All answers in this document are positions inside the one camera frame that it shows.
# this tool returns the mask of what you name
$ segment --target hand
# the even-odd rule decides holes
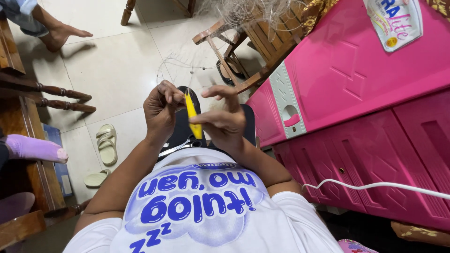
[[[189,119],[192,124],[202,124],[217,148],[235,154],[243,149],[245,114],[239,104],[238,94],[232,87],[214,85],[202,93],[202,97],[225,98],[223,110],[213,110]]]
[[[184,108],[182,91],[172,83],[163,80],[157,85],[144,101],[147,136],[152,144],[164,145],[173,133],[175,127],[175,112]]]

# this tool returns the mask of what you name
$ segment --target white t-shirt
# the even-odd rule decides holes
[[[300,194],[269,197],[259,177],[224,153],[179,150],[134,189],[123,219],[79,231],[63,253],[341,253]]]

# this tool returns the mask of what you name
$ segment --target pink plastic cabinet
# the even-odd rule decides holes
[[[328,134],[356,186],[395,182],[435,190],[392,110],[330,128]],[[443,199],[394,187],[358,190],[369,214],[450,229]]]
[[[338,1],[284,60],[307,132],[449,85],[450,23],[418,1],[423,36],[387,53],[361,0]]]
[[[394,111],[438,191],[450,194],[450,90],[405,103]],[[436,215],[449,217],[447,212]]]
[[[306,177],[306,173],[314,182],[312,185],[317,186],[325,179],[351,183],[346,174],[340,173],[342,161],[325,131],[302,136],[290,140],[289,143],[295,151],[295,159],[303,176]],[[325,183],[314,191],[322,204],[366,212],[355,190]]]
[[[305,171],[305,167],[299,164],[291,152],[288,142],[274,145],[272,150],[277,160],[291,173],[292,177],[299,183],[317,185],[317,182],[311,181]],[[303,192],[303,196],[310,202],[320,203],[313,188],[307,188]]]
[[[255,113],[256,135],[259,137],[261,147],[286,138],[269,79],[258,88],[246,104]]]

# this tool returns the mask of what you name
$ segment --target scissors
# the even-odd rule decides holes
[[[163,151],[163,152],[159,153],[158,157],[171,154],[171,153],[173,153],[173,152],[175,152],[175,151],[177,151],[179,149],[192,148],[192,147],[199,148],[201,146],[202,146],[202,142],[197,140],[194,137],[194,135],[191,134],[191,135],[189,135],[189,138],[183,144],[180,144],[180,145],[178,145],[178,146],[176,146],[174,148],[171,148],[171,149],[168,149],[166,151]]]

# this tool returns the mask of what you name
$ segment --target purple sock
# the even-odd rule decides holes
[[[44,160],[55,163],[66,163],[69,156],[58,144],[22,135],[8,135],[0,139],[5,142],[11,152],[9,159]]]

